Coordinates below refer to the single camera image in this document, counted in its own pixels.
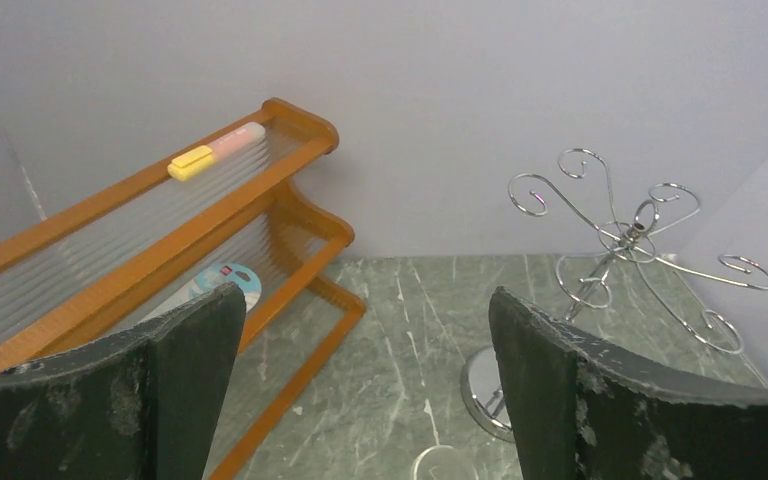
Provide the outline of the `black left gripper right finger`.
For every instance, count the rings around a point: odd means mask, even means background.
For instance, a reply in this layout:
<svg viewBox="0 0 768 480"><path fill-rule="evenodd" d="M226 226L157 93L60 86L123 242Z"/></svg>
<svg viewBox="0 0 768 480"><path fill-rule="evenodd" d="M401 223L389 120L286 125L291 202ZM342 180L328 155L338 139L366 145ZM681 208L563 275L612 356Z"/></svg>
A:
<svg viewBox="0 0 768 480"><path fill-rule="evenodd" d="M768 389L678 370L505 288L489 328L527 479L768 479Z"/></svg>

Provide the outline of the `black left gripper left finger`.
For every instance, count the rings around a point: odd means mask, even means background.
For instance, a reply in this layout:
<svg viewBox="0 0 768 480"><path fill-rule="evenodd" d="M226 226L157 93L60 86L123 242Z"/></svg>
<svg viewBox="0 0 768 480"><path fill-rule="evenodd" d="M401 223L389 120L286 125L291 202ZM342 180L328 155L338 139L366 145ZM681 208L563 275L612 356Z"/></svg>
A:
<svg viewBox="0 0 768 480"><path fill-rule="evenodd" d="M199 479L246 318L223 284L0 372L0 479Z"/></svg>

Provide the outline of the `clear wine glass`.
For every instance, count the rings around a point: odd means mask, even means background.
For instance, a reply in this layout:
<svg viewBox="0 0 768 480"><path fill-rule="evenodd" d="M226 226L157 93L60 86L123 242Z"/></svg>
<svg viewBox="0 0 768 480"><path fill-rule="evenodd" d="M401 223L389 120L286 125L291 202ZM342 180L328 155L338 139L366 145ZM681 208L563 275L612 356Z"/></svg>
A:
<svg viewBox="0 0 768 480"><path fill-rule="evenodd" d="M478 473L464 453L450 445L435 445L413 461L411 480L477 480Z"/></svg>

